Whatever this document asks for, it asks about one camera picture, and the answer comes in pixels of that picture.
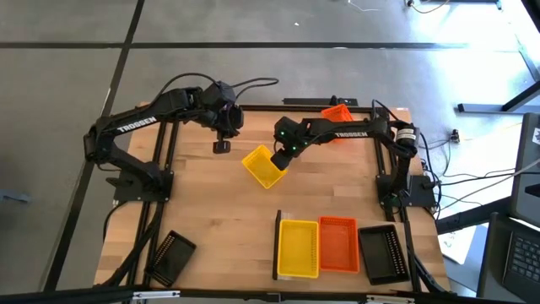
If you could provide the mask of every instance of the laptop keyboard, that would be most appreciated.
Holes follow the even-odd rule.
[[[540,282],[540,245],[519,236],[513,237],[512,241],[514,250],[510,270]]]

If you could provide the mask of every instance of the gray floor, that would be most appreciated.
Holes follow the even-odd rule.
[[[0,0],[0,41],[123,41],[135,3]],[[469,172],[472,163],[481,164],[478,173],[512,167],[516,141],[501,143],[485,135],[505,132],[521,118],[463,115],[455,108],[461,102],[504,103],[532,84],[516,51],[514,30],[522,19],[493,4],[452,3],[422,15],[401,1],[354,3],[379,10],[362,12],[337,0],[147,1],[135,41],[463,42],[472,50],[136,50],[127,60],[113,112],[151,99],[178,73],[208,73],[230,83],[272,76],[280,78],[279,85],[249,91],[240,102],[341,95],[367,106],[376,98],[410,108],[428,140],[446,138],[453,128],[480,138],[452,147],[449,172]],[[522,11],[513,5],[505,7]],[[527,41],[537,39],[529,27],[526,31]],[[33,198],[31,204],[0,204],[0,294],[40,288],[83,161],[82,136],[100,114],[118,55],[118,50],[0,50],[0,187]],[[206,82],[184,79],[176,85]],[[120,138],[120,146],[127,141]],[[486,152],[493,151],[497,158],[487,159]],[[442,171],[444,150],[434,151],[433,158]],[[92,177],[62,289],[93,282],[101,227],[111,207],[106,176],[95,172]],[[476,188],[445,193],[460,196]],[[488,202],[509,190],[501,189],[474,199]]]

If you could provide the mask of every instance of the cable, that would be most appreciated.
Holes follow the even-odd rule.
[[[208,76],[206,74],[203,74],[203,73],[182,73],[182,74],[176,75],[175,77],[173,77],[169,81],[167,81],[167,83],[163,86],[163,88],[161,88],[159,93],[154,97],[152,102],[156,101],[161,96],[161,94],[163,94],[163,92],[169,87],[169,85],[172,84],[173,82],[175,82],[175,80],[180,79],[182,77],[186,77],[186,76],[203,77],[205,79],[208,79],[208,80],[212,81],[213,84],[215,84],[216,86],[220,87],[219,83],[215,79],[213,79],[212,77],[210,77],[210,76]]]
[[[111,215],[115,213],[115,211],[123,206],[127,201],[118,202],[118,205],[116,205],[105,217],[105,223],[103,223],[103,242],[105,241],[105,237],[107,236],[107,228],[109,227],[109,219],[111,218]]]
[[[385,105],[383,105],[380,101],[378,100],[371,100],[371,109],[372,109],[372,113],[375,113],[375,103],[378,103],[380,106],[382,106],[383,109],[385,109],[388,114],[390,114],[390,116],[394,117],[395,120],[397,121],[401,121],[401,119],[397,118],[397,116],[392,113],[392,111],[390,111],[390,109],[388,109],[388,107],[386,107]]]
[[[359,9],[360,12],[363,12],[363,13],[365,13],[365,12],[378,12],[378,11],[380,11],[380,9],[377,9],[377,8],[367,8],[367,9],[362,9],[360,6],[358,6],[358,5],[354,4],[354,3],[352,3],[351,0],[348,0],[347,3],[350,4],[350,5],[352,5],[352,6],[354,6],[355,8]]]
[[[420,132],[420,137],[422,138],[422,141],[424,142],[424,145],[425,145],[426,147],[429,147],[429,146],[428,146],[428,141],[425,140],[425,136],[424,136],[424,134],[421,133],[421,132]],[[426,154],[426,156],[427,156],[427,158],[428,158],[428,167],[429,167],[429,169],[430,169],[431,176],[433,177],[433,181],[436,182],[436,180],[435,180],[435,173],[433,172],[433,166],[431,165],[431,158],[429,157],[429,149],[426,149],[426,150],[425,150],[425,154]]]
[[[439,9],[439,8],[442,8],[442,7],[443,7],[444,5],[446,5],[449,1],[450,1],[450,0],[446,0],[444,3],[442,3],[442,4],[439,5],[438,7],[433,8],[433,9],[431,9],[431,10],[429,10],[429,11],[421,11],[421,10],[417,9],[416,6],[414,6],[414,4],[413,4],[414,1],[409,1],[409,2],[408,2],[408,6],[409,6],[410,8],[413,8],[415,11],[417,11],[417,12],[419,12],[419,13],[421,13],[421,14],[429,14],[429,13],[431,13],[431,12],[433,12],[433,11]]]
[[[457,176],[470,176],[470,177],[474,177],[474,178],[479,177],[479,176],[474,176],[474,175],[468,174],[468,173],[460,173],[460,174],[455,174],[455,175],[451,175],[451,176],[444,176],[444,177],[457,177]]]
[[[430,172],[434,177],[435,177],[435,180],[434,180],[434,183],[435,185],[439,188],[439,192],[438,193],[434,193],[434,194],[437,194],[437,201],[435,202],[435,213],[437,212],[436,210],[440,210],[440,201],[442,200],[442,187],[440,186],[440,179],[439,177],[434,174],[434,172],[428,170],[428,172]]]
[[[396,214],[398,214],[398,213],[400,213],[400,212],[402,212],[402,206],[399,206],[399,207],[397,208],[397,211],[396,211],[396,212],[392,212],[391,214],[392,214],[392,215],[396,215]]]
[[[440,142],[443,142],[443,143],[438,144],[435,147],[429,147],[429,146],[425,147],[425,146],[421,146],[421,145],[418,145],[418,147],[422,148],[422,149],[435,149],[435,148],[439,148],[439,147],[444,146],[446,143],[450,142],[450,140],[449,139],[439,139],[439,140],[435,140],[435,141],[433,141],[431,143],[428,143],[428,144],[435,144],[435,143],[440,143]]]
[[[458,199],[458,198],[454,198],[454,197],[452,197],[452,196],[450,196],[450,195],[446,195],[446,194],[441,194],[441,195],[444,196],[445,198]],[[464,200],[461,200],[460,202],[461,202],[461,203],[466,203],[466,204],[477,204],[477,205],[482,206],[482,204],[479,203],[479,202],[464,201]]]
[[[157,223],[162,215],[163,214],[160,212],[154,213],[154,216],[152,217],[152,221],[150,222],[150,224],[148,224],[148,228],[141,235],[138,242],[133,246],[133,249],[131,250],[131,252],[126,256],[124,261],[115,270],[112,276],[101,285],[118,286],[122,282],[124,276],[126,276],[126,273],[127,271],[129,271],[132,264],[137,262],[139,254],[144,249],[144,247],[146,247],[146,243],[149,241],[150,237],[152,237],[154,233],[158,230],[159,226],[157,225]]]
[[[442,176],[444,176],[446,174],[446,172],[448,171],[448,167],[450,166],[450,162],[451,162],[451,157],[452,157],[452,147],[451,147],[451,143],[450,143],[450,140],[448,139],[448,160],[446,160],[446,166],[445,166],[445,170],[442,171]]]
[[[506,172],[506,171],[510,171],[510,170],[513,170],[513,171],[515,171],[515,170],[516,170],[516,168],[510,168],[510,169],[506,169],[506,170],[497,170],[497,171],[490,171],[490,172],[486,173],[486,175],[484,175],[484,177],[488,176],[488,175],[489,175],[489,174],[491,174],[491,173],[499,173],[499,172]]]
[[[486,176],[488,176],[489,174],[492,174],[492,173],[506,172],[506,171],[515,170],[515,169],[516,168],[510,168],[510,169],[505,169],[505,170],[497,170],[497,171],[490,171],[490,172],[486,173],[484,176],[475,176],[475,175],[469,174],[469,173],[459,173],[459,174],[455,174],[455,175],[451,175],[451,176],[445,175],[444,177],[470,176],[470,177],[473,177],[473,178],[481,178],[481,177],[486,177]]]
[[[98,169],[100,169],[101,171],[104,171],[104,172],[120,172],[121,170],[120,169],[103,169],[101,167],[101,165],[97,165]]]
[[[244,92],[246,92],[247,90],[249,89],[252,89],[252,88],[259,88],[259,87],[263,87],[263,86],[270,86],[270,85],[275,85],[279,82],[279,79],[276,79],[276,78],[258,78],[258,79],[250,79],[250,80],[247,80],[247,81],[244,81],[243,83],[239,83],[239,84],[235,84],[235,86],[238,86],[238,85],[243,85],[243,84],[249,84],[251,82],[254,82],[254,81],[259,81],[259,80],[267,80],[267,81],[270,81],[268,83],[265,83],[265,84],[252,84],[252,85],[248,85],[246,86],[244,89],[242,89],[240,92],[238,92],[238,94],[236,95],[236,99],[238,100],[238,98],[240,98],[240,96],[242,94],[244,94]]]
[[[460,184],[462,182],[472,182],[472,181],[478,181],[478,180],[496,178],[496,177],[503,177],[503,176],[514,176],[514,174],[515,173],[505,173],[505,174],[498,174],[496,176],[481,176],[481,177],[469,178],[469,179],[462,180],[462,181],[459,181],[459,182],[444,183],[444,184],[441,184],[441,186],[452,186],[452,185]],[[527,175],[527,174],[539,175],[540,172],[523,172],[521,174],[523,174],[523,175]]]
[[[446,208],[449,208],[449,207],[451,207],[451,206],[454,205],[454,204],[459,203],[459,202],[462,201],[462,199],[464,199],[464,198],[468,198],[468,197],[470,197],[471,195],[476,194],[476,193],[479,193],[479,192],[482,191],[482,190],[485,190],[485,189],[487,189],[487,188],[489,188],[489,187],[493,187],[493,186],[495,186],[495,185],[498,185],[498,184],[500,184],[500,183],[502,183],[502,182],[504,182],[504,181],[506,181],[506,180],[508,180],[508,179],[510,179],[510,178],[512,178],[512,177],[514,177],[514,176],[518,176],[518,175],[520,175],[522,172],[525,172],[525,171],[529,170],[530,168],[532,168],[533,166],[535,166],[537,163],[540,163],[540,159],[537,159],[537,160],[533,161],[531,164],[529,164],[528,166],[524,167],[523,169],[521,169],[521,170],[515,172],[515,173],[512,174],[511,176],[508,176],[508,177],[506,177],[506,178],[504,178],[504,179],[502,179],[502,180],[500,180],[500,181],[498,181],[498,182],[495,182],[495,183],[493,183],[493,184],[491,184],[491,185],[488,185],[488,186],[486,186],[486,187],[482,187],[482,188],[480,188],[480,189],[478,189],[478,190],[476,190],[476,191],[474,191],[474,192],[472,192],[472,193],[467,194],[466,196],[464,196],[464,197],[462,197],[462,198],[457,199],[455,202],[453,202],[452,204],[449,204],[449,205],[445,206],[445,207],[444,207],[443,209],[441,209],[440,211],[442,211],[442,210],[444,210],[444,209],[446,209]]]
[[[256,81],[278,81],[279,82],[279,79],[276,79],[274,77],[271,77],[271,78],[270,77],[259,77],[259,78],[254,78],[254,79],[249,79],[249,80],[246,80],[246,81],[242,81],[242,82],[240,82],[238,84],[233,84],[230,87],[231,88],[236,88],[236,87],[239,87],[241,85],[254,83]]]

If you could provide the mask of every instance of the desk leg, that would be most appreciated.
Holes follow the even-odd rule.
[[[437,233],[439,235],[458,231],[472,225],[480,225],[489,221],[489,216],[493,212],[500,214],[510,213],[511,197],[502,198],[492,203],[485,204],[475,209],[469,209],[436,222]]]
[[[461,113],[485,114],[525,114],[540,112],[540,106],[525,106],[525,104],[540,95],[540,81],[537,81],[518,96],[504,105],[459,104],[457,110]]]

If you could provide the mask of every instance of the black cable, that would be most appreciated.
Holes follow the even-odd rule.
[[[120,169],[103,169],[101,167],[101,165],[97,165],[98,169],[100,169],[101,171],[105,171],[105,172],[120,172],[121,170]]]
[[[425,140],[425,136],[424,136],[424,134],[421,133],[421,132],[420,132],[420,137],[422,138],[422,141],[424,142],[424,145],[425,145],[426,147],[429,147],[429,146],[428,146],[428,141]],[[433,181],[436,182],[436,180],[435,180],[435,173],[434,173],[434,171],[433,171],[433,166],[431,165],[431,158],[429,157],[429,149],[426,149],[426,150],[425,150],[425,154],[426,154],[426,156],[427,156],[427,158],[428,158],[428,167],[429,167],[429,169],[430,169],[431,176],[433,177]]]
[[[446,174],[446,172],[448,171],[448,167],[450,167],[450,162],[451,162],[451,152],[452,152],[452,147],[451,147],[451,143],[450,143],[450,140],[448,139],[448,160],[446,160],[446,166],[445,166],[445,170],[442,172],[442,176],[444,176]]]
[[[479,176],[475,176],[473,174],[468,174],[468,173],[460,173],[460,174],[454,174],[454,175],[451,175],[451,176],[444,176],[444,177],[457,177],[457,176],[470,176],[470,177],[474,177],[474,178],[479,177]]]
[[[163,86],[163,88],[161,88],[161,90],[159,91],[159,93],[154,97],[154,99],[152,100],[152,102],[156,101],[159,96],[161,94],[163,94],[163,92],[169,87],[170,84],[172,84],[173,82],[175,82],[175,80],[177,79],[180,79],[182,77],[186,77],[186,76],[199,76],[199,77],[203,77],[205,79],[208,79],[210,81],[213,82],[213,84],[215,84],[216,86],[220,87],[220,85],[218,84],[218,82],[213,79],[212,77],[206,75],[206,74],[203,74],[203,73],[182,73],[182,74],[179,74],[179,75],[176,75],[175,77],[171,78],[169,81],[167,81],[167,83]]]
[[[513,170],[513,171],[515,171],[515,170],[516,170],[516,168],[510,168],[510,169],[506,169],[506,170],[497,170],[497,171],[490,171],[490,172],[486,173],[486,174],[484,175],[484,177],[488,176],[488,175],[489,175],[489,174],[491,174],[491,173],[499,173],[499,172],[506,172],[506,171],[510,171],[510,170]]]
[[[440,204],[438,204],[437,207],[438,207],[438,210],[435,211],[437,212],[437,216],[435,217],[435,223],[437,222],[437,220],[439,220],[440,212],[442,211],[442,209],[440,208]]]
[[[242,94],[244,94],[244,92],[246,92],[247,90],[249,89],[252,89],[252,88],[259,88],[259,87],[264,87],[264,86],[270,86],[270,85],[275,85],[279,82],[279,79],[276,79],[276,78],[268,78],[268,79],[264,79],[264,78],[260,78],[260,79],[263,79],[263,80],[268,80],[270,82],[268,83],[265,83],[265,84],[252,84],[252,85],[248,85],[246,86],[244,89],[242,89],[240,92],[238,92],[238,94],[236,95],[236,99],[238,100],[238,98],[240,98],[240,96]]]
[[[442,147],[444,146],[446,143],[450,142],[449,139],[439,139],[439,140],[435,140],[435,141],[432,141],[431,143],[429,144],[435,144],[435,143],[440,143],[440,142],[443,142],[442,144],[438,144],[436,145],[435,147],[429,147],[427,146],[427,148],[425,146],[421,146],[421,145],[418,145],[419,148],[421,149],[435,149],[435,148],[439,148],[439,147]]]
[[[116,205],[105,217],[105,223],[103,223],[103,242],[105,241],[105,237],[107,236],[107,228],[109,227],[109,219],[111,218],[111,215],[115,213],[115,211],[123,206],[126,203],[126,201],[118,202],[118,205]]]
[[[249,80],[246,80],[246,81],[242,81],[241,83],[238,83],[238,84],[233,84],[230,87],[231,88],[236,88],[236,87],[239,87],[239,86],[244,85],[244,84],[254,83],[256,81],[277,81],[277,82],[279,82],[279,79],[274,78],[274,77],[259,77],[259,78],[255,78],[255,79],[249,79]]]
[[[131,252],[126,256],[124,261],[121,263],[121,265],[115,270],[114,274],[105,281],[102,285],[104,286],[118,286],[122,280],[124,279],[124,276],[126,276],[127,272],[131,268],[133,263],[136,263],[138,260],[138,256],[141,253],[141,251],[146,246],[146,243],[149,241],[150,237],[158,230],[158,220],[162,216],[161,213],[155,212],[154,216],[152,218],[152,221],[150,224],[148,224],[148,228],[139,238],[138,242],[133,246],[133,249]]]
[[[442,186],[440,185],[440,179],[439,177],[433,172],[433,171],[429,171],[434,177],[435,177],[435,185],[439,188],[439,192],[438,193],[434,193],[434,194],[437,194],[437,201],[435,203],[435,213],[437,212],[437,210],[440,210],[440,201],[442,200]]]
[[[375,103],[378,103],[380,106],[382,106],[386,111],[388,111],[388,114],[390,114],[390,116],[394,117],[395,120],[397,121],[401,121],[401,119],[397,118],[397,116],[392,113],[392,111],[390,111],[390,109],[388,109],[388,107],[386,107],[385,105],[383,105],[380,101],[378,100],[372,100],[371,101],[371,109],[375,109]]]
[[[450,195],[446,195],[446,194],[441,194],[441,195],[444,196],[445,198],[451,198],[451,199],[455,199],[455,200],[458,200],[458,199],[459,199],[459,198],[454,198],[454,197],[452,197],[452,196],[450,196]],[[479,202],[464,201],[464,200],[460,200],[460,202],[466,203],[466,204],[477,204],[477,205],[482,206],[482,204],[479,203]]]
[[[385,211],[385,208],[384,208],[381,204],[379,204],[379,207],[381,207],[381,209],[382,209],[383,211]],[[392,214],[392,215],[396,215],[396,214],[398,214],[401,210],[402,210],[401,207],[397,207],[397,211],[396,211],[396,212],[392,212],[391,214]]]
[[[505,173],[505,174],[498,174],[498,175],[494,175],[494,176],[481,176],[481,177],[469,178],[469,179],[462,180],[462,181],[459,181],[459,182],[444,183],[444,184],[441,184],[441,186],[451,186],[451,185],[460,184],[462,182],[472,182],[472,181],[478,181],[478,180],[489,179],[489,178],[496,178],[496,177],[502,177],[502,176],[511,176],[513,174],[514,173]],[[522,174],[540,175],[540,172],[522,172],[520,175],[522,175]]]

